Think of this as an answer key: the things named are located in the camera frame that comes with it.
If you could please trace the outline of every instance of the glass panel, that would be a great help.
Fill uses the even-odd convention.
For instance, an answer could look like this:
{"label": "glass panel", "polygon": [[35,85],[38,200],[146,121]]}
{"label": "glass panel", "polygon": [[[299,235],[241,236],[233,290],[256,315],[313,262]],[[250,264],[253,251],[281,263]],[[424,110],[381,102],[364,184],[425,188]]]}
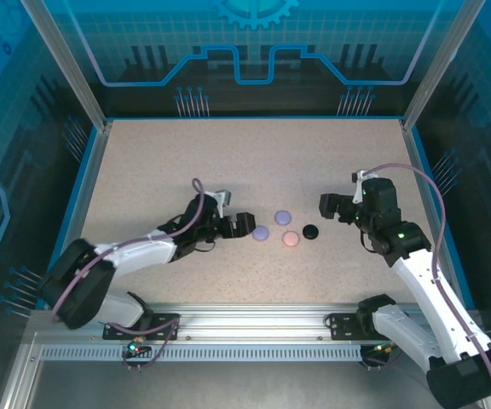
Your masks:
{"label": "glass panel", "polygon": [[20,2],[0,2],[0,382],[36,302],[27,270],[47,269],[91,128]]}
{"label": "glass panel", "polygon": [[47,4],[108,116],[364,116],[404,113],[462,1]]}
{"label": "glass panel", "polygon": [[473,301],[491,327],[491,0],[417,126]]}

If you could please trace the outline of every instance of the blue edge trim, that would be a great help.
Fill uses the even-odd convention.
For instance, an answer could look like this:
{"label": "blue edge trim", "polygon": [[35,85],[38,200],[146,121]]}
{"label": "blue edge trim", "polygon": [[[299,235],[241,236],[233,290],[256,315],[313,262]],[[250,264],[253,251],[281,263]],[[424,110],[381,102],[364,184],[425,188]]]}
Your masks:
{"label": "blue edge trim", "polygon": [[[228,117],[228,118],[210,118],[210,119],[246,119],[243,117]],[[342,117],[335,117],[335,116],[325,116],[325,117],[308,117],[308,116],[302,116],[302,117],[260,117],[257,119],[273,119],[273,118],[294,118],[294,119],[300,119],[300,118],[342,118]],[[360,118],[360,119],[402,119],[401,116],[392,116],[392,117],[343,117],[346,119],[353,119],[353,118]],[[130,118],[109,118],[108,120],[114,120],[114,119],[130,119]],[[133,119],[175,119],[175,118],[133,118]],[[81,184],[83,183],[84,175],[86,172],[86,168],[88,165],[88,162],[90,161],[90,155],[92,153],[92,147],[94,146],[94,141],[96,137],[96,129],[93,129],[90,138],[89,138],[89,143],[87,144],[86,150],[84,152],[83,160],[81,162],[81,165],[78,170],[77,178],[75,180],[75,184],[73,185],[73,190],[72,190],[72,195],[69,199],[69,203],[67,204],[66,208],[66,214],[64,215],[64,219],[62,221],[60,233],[58,234],[58,238],[56,240],[55,248],[52,252],[52,257],[50,258],[50,263],[49,267],[52,267],[56,261],[56,259],[60,256],[62,250],[63,250],[63,242],[64,238],[66,237],[67,229],[69,228],[69,224],[72,218],[72,214],[75,210],[75,205],[77,203],[77,198],[78,198],[78,192],[81,188]],[[433,177],[431,174],[429,162],[427,161],[427,155],[425,154],[424,150],[424,145],[422,144],[422,141],[420,140],[418,130],[416,129],[416,126],[413,127],[413,138],[414,138],[414,143],[416,144],[416,147],[418,148],[418,153],[419,153],[419,158],[422,163],[422,166],[424,168],[424,171],[427,173],[428,176]],[[435,207],[437,211],[437,215],[439,217],[441,216],[441,207],[438,204],[438,200],[433,192],[431,192],[431,195],[433,196],[433,200],[435,202]],[[456,245],[453,241],[452,233],[450,232],[450,227],[447,226],[446,231],[444,232],[444,239],[447,243],[448,247],[448,252],[450,253],[450,258],[452,259],[454,271],[456,273],[456,280],[458,280],[458,285],[461,290],[461,295],[463,298],[463,303],[465,305],[465,308],[467,309],[473,309],[475,307],[473,303],[473,298],[471,296],[471,291],[469,290],[469,285],[467,284],[467,280],[465,279],[465,273],[463,270],[463,267],[461,265],[461,261],[459,260],[458,256],[458,250],[456,249]],[[37,309],[43,309],[44,308],[44,302],[41,300],[38,300]]]}

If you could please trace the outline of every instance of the robotic arm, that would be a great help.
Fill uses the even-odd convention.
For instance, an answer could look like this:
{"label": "robotic arm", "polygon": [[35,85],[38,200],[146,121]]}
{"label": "robotic arm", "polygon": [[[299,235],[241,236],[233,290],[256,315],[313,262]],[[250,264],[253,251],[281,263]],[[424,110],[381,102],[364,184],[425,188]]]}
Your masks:
{"label": "robotic arm", "polygon": [[[430,242],[420,227],[401,219],[396,189],[389,179],[375,174],[352,175],[354,196],[323,194],[320,212],[326,219],[338,214],[338,221],[355,224],[361,242],[366,235],[371,252],[384,258],[390,268],[413,293],[434,337],[414,323],[386,295],[359,303],[357,319],[366,337],[381,334],[393,341],[422,368],[432,394],[445,408],[468,405],[491,395],[488,370],[450,307],[436,286],[431,272]],[[468,323],[474,337],[491,362],[491,340],[475,324],[438,271],[442,287],[459,315]]]}
{"label": "robotic arm", "polygon": [[[132,327],[144,314],[148,314],[146,304],[135,294],[121,297],[108,292],[113,279],[147,266],[175,262],[192,253],[199,242],[215,243],[219,238],[240,238],[251,233],[255,229],[252,214],[238,213],[236,220],[223,214],[230,203],[230,196],[226,190],[205,192],[199,217],[186,232],[171,239],[154,241],[157,236],[177,232],[193,220],[200,204],[200,196],[197,195],[182,215],[158,226],[146,239],[132,240],[135,242],[105,256],[79,281],[61,305],[58,311],[60,319],[70,329],[92,320]],[[73,241],[39,284],[39,296],[54,307],[79,269],[116,246],[91,245],[84,239]]]}

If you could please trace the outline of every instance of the purple disc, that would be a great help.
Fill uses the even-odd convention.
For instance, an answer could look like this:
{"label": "purple disc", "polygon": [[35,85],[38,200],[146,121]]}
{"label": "purple disc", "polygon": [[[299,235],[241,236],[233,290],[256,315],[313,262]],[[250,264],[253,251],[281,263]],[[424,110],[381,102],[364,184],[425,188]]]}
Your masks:
{"label": "purple disc", "polygon": [[253,230],[252,234],[256,241],[264,241],[270,235],[269,230],[265,226],[257,226],[257,228]]}
{"label": "purple disc", "polygon": [[287,226],[291,223],[291,213],[286,210],[277,211],[274,219],[280,226]]}

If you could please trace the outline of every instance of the beige work surface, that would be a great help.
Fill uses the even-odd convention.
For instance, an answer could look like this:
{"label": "beige work surface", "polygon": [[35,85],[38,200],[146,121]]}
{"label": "beige work surface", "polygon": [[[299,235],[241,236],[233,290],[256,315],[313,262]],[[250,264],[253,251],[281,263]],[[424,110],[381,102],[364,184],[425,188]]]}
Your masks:
{"label": "beige work surface", "polygon": [[[227,214],[251,212],[269,239],[219,239],[210,253],[145,268],[114,287],[149,302],[358,302],[384,292],[412,302],[384,259],[361,247],[356,227],[318,210],[321,194],[354,192],[352,171],[388,162],[410,164],[397,120],[118,120],[83,236],[112,243],[148,233],[183,213],[198,177],[206,190],[231,191]],[[412,172],[383,175],[397,187],[403,218],[432,242]],[[277,210],[291,212],[289,226],[276,225]],[[309,223],[320,229],[316,240],[302,237]],[[297,247],[282,244],[287,230],[301,234]]]}

